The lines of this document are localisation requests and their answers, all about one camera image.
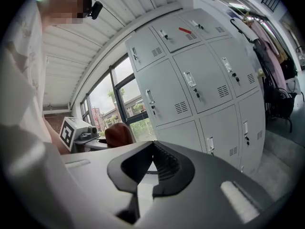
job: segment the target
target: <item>sky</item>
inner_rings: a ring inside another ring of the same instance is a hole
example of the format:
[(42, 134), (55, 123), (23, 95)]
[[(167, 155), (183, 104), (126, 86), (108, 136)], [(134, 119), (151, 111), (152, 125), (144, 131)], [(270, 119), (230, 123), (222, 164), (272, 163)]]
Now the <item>sky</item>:
[[(115, 68), (115, 73), (118, 82), (133, 73), (129, 58)], [(123, 88), (125, 90), (125, 95), (123, 96), (124, 102), (140, 95), (136, 80), (129, 82)], [(108, 97), (109, 90), (112, 91), (110, 74), (107, 75), (90, 94), (92, 108), (100, 108), (101, 113), (107, 113), (114, 109), (112, 99), (111, 97)]]

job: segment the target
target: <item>black hair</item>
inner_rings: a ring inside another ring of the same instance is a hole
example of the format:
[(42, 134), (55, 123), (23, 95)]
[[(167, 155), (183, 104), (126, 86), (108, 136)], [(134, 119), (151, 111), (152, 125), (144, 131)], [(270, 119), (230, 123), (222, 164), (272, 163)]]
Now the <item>black hair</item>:
[(85, 18), (90, 12), (92, 8), (92, 0), (82, 0), (82, 13), (77, 13), (77, 18)]

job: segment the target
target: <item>locker vent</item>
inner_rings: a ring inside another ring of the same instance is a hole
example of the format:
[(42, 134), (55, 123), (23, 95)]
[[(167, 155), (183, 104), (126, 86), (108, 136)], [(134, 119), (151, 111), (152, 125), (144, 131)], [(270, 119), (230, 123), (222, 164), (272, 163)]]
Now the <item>locker vent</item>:
[(176, 108), (176, 111), (177, 111), (178, 114), (181, 114), (182, 112), (188, 111), (185, 102), (175, 104), (175, 108)]
[(161, 51), (161, 49), (159, 47), (154, 49), (154, 50), (152, 50), (152, 54), (153, 54), (154, 57), (157, 56), (160, 53), (162, 53), (162, 51)]
[(196, 35), (195, 35), (194, 33), (186, 34), (185, 36), (186, 36), (187, 39), (189, 39), (189, 40), (193, 40), (193, 39), (196, 39), (196, 38), (197, 38)]
[(255, 79), (254, 79), (254, 77), (253, 77), (252, 74), (249, 74), (249, 75), (248, 75), (248, 80), (249, 80), (250, 84), (253, 83), (253, 82), (255, 82)]
[(224, 30), (223, 30), (223, 28), (222, 28), (221, 26), (215, 27), (215, 29), (216, 29), (219, 33), (224, 32)]
[(260, 131), (257, 133), (257, 140), (260, 139), (263, 136), (263, 131)]
[(228, 91), (227, 86), (218, 87), (217, 90), (218, 90), (218, 93), (219, 93), (220, 97), (224, 97), (224, 96), (229, 95), (229, 91)]
[(230, 149), (230, 156), (237, 154), (237, 147)]

